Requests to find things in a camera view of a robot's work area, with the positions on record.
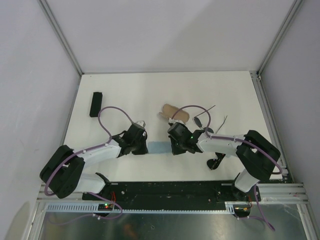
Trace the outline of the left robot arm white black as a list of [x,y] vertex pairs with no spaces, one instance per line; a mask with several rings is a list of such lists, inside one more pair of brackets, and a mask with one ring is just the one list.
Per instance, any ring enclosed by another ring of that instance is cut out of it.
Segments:
[[126,156],[145,155],[147,132],[144,121],[138,121],[120,134],[114,135],[109,143],[75,151],[67,145],[60,146],[41,170],[39,177],[46,183],[46,188],[59,199],[64,199],[74,192],[92,192],[98,199],[110,196],[110,181],[101,173],[84,173],[83,170],[104,162]]

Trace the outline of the blue cleaning cloth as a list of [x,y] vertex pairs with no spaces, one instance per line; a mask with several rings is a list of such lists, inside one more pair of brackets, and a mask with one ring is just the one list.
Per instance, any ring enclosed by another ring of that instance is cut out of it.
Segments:
[[166,154],[172,152],[172,146],[169,141],[150,141],[147,144],[150,154]]

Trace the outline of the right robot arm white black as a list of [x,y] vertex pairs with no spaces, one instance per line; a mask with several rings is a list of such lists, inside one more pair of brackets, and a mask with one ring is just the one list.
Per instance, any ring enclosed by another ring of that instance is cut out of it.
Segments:
[[244,166],[230,188],[231,196],[242,201],[251,188],[260,181],[268,181],[271,175],[281,175],[278,164],[280,151],[255,130],[244,135],[220,135],[199,129],[191,132],[186,125],[174,121],[167,131],[173,155],[186,152],[215,153],[237,157]]

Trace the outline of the patterned glasses case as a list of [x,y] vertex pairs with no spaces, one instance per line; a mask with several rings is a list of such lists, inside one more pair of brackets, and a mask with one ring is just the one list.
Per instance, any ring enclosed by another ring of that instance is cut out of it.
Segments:
[[178,107],[168,103],[162,106],[161,111],[158,114],[167,120],[173,119],[176,121],[182,121],[184,124],[190,119],[190,114],[188,112],[183,109],[180,110]]

